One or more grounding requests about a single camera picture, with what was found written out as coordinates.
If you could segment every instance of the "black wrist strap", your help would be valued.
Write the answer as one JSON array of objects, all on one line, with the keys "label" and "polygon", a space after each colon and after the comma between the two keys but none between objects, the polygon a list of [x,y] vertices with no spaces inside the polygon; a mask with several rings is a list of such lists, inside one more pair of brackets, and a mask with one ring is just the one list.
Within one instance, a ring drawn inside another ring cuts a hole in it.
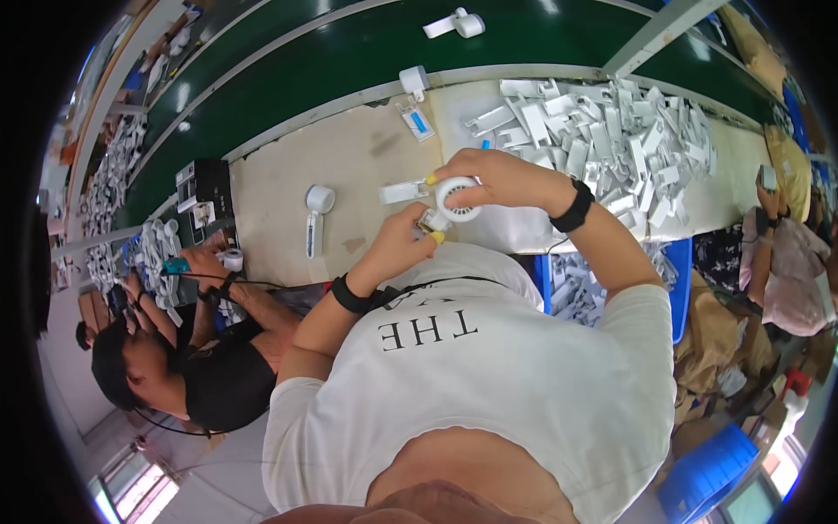
[{"label": "black wrist strap", "polygon": [[223,298],[224,300],[230,300],[231,302],[235,302],[235,300],[230,299],[230,286],[233,285],[233,282],[241,275],[241,271],[231,271],[227,278],[224,279],[224,283],[221,284],[221,287],[218,290],[218,296]]},{"label": "black wrist strap", "polygon": [[369,313],[369,311],[373,309],[375,298],[378,294],[380,294],[380,292],[373,293],[372,296],[368,298],[356,297],[354,293],[349,290],[349,286],[346,285],[346,274],[342,277],[335,278],[328,290],[332,292],[332,295],[334,296],[334,299],[338,301],[338,304],[350,313]]},{"label": "black wrist strap", "polygon": [[213,292],[218,292],[218,288],[210,286],[206,293],[201,291],[201,288],[198,288],[198,300],[201,302],[212,303]]},{"label": "black wrist strap", "polygon": [[550,223],[562,233],[570,233],[585,223],[585,217],[588,210],[591,209],[593,202],[593,195],[591,195],[590,188],[581,180],[573,180],[573,187],[576,188],[577,195],[573,199],[571,207],[564,215],[550,218]]},{"label": "black wrist strap", "polygon": [[145,313],[145,312],[142,310],[142,306],[140,305],[140,300],[142,299],[142,296],[143,296],[143,295],[147,295],[147,294],[148,294],[148,293],[146,293],[146,290],[145,290],[145,289],[142,289],[142,290],[140,291],[140,293],[137,295],[137,300],[134,302],[134,306],[133,306],[133,307],[134,307],[134,311],[137,311],[138,313]]}]

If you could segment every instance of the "blue plastic crate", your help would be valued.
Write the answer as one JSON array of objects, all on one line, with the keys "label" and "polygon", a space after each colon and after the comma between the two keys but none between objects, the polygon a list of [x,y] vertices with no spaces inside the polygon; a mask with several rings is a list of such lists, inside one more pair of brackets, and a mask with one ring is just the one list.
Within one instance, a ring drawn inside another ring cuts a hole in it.
[{"label": "blue plastic crate", "polygon": [[759,450],[735,424],[681,457],[658,490],[670,524],[697,521],[745,475]]},{"label": "blue plastic crate", "polygon": [[[678,270],[678,280],[670,291],[672,305],[672,343],[678,344],[684,338],[686,312],[690,303],[690,281],[692,274],[692,238],[674,241],[666,248],[666,257]],[[544,299],[544,312],[552,314],[550,297],[553,294],[550,255],[535,256],[535,286]]]}]

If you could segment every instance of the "pile of white plastic parts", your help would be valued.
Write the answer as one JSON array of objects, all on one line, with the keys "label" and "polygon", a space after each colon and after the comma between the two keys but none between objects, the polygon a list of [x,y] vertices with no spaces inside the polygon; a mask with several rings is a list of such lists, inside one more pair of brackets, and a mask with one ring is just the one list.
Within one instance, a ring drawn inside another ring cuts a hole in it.
[{"label": "pile of white plastic parts", "polygon": [[[145,116],[125,116],[120,120],[81,204],[85,237],[111,231],[116,210],[125,205],[128,179],[142,156],[142,137],[147,128]],[[93,283],[107,293],[115,283],[110,246],[100,244],[88,249],[86,265]]]},{"label": "pile of white plastic parts", "polygon": [[[678,279],[678,270],[665,255],[670,242],[644,242],[641,246],[664,285],[672,291]],[[579,253],[567,253],[551,256],[550,262],[553,282],[550,306],[553,316],[591,328],[597,327],[603,316],[606,292],[585,259]]]},{"label": "pile of white plastic parts", "polygon": [[581,180],[638,238],[667,216],[686,226],[684,189],[715,173],[702,109],[656,86],[501,80],[500,93],[503,106],[465,122],[472,135],[494,132],[496,148]]}]

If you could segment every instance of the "beige work surface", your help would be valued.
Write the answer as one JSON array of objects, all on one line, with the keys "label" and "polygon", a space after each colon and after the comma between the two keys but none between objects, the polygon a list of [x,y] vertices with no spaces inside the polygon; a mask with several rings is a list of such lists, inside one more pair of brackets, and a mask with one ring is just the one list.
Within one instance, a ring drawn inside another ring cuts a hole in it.
[{"label": "beige work surface", "polygon": [[[407,128],[396,110],[396,102],[406,105],[403,98],[324,118],[230,166],[249,278],[298,286],[339,277],[366,252],[384,219],[409,204],[381,205],[378,188],[423,179],[442,157],[438,137],[419,143]],[[433,122],[429,105],[420,107]],[[303,196],[312,184],[334,189],[335,203],[323,220],[323,256],[308,260]]]}]

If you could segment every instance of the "human hand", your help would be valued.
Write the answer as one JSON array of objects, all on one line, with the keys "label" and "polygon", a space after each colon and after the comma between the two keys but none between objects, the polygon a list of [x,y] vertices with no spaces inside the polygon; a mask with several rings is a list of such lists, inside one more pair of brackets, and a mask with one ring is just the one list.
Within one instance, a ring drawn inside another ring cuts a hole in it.
[{"label": "human hand", "polygon": [[763,208],[765,214],[768,215],[768,218],[770,220],[777,220],[777,214],[780,209],[780,190],[777,189],[773,193],[769,193],[763,187],[759,175],[757,175],[757,198],[759,199],[759,205]]},{"label": "human hand", "polygon": [[189,263],[189,271],[184,273],[184,277],[194,278],[202,289],[209,286],[219,287],[230,274],[230,270],[215,257],[215,253],[219,251],[216,246],[193,246],[180,250],[178,256],[185,258]]},{"label": "human hand", "polygon": [[480,185],[457,191],[445,206],[540,207],[550,216],[562,216],[576,198],[564,173],[542,168],[497,149],[460,149],[434,173],[438,180],[455,176],[480,177]]},{"label": "human hand", "polygon": [[119,283],[125,288],[126,293],[129,293],[130,296],[138,297],[140,296],[140,293],[142,293],[142,282],[140,282],[137,270],[133,267],[128,272],[128,277],[125,280],[121,280]]},{"label": "human hand", "polygon": [[438,246],[434,235],[414,240],[413,228],[426,209],[423,203],[414,202],[384,220],[370,249],[346,276],[346,285],[355,296],[369,297],[385,280],[433,258]]}]

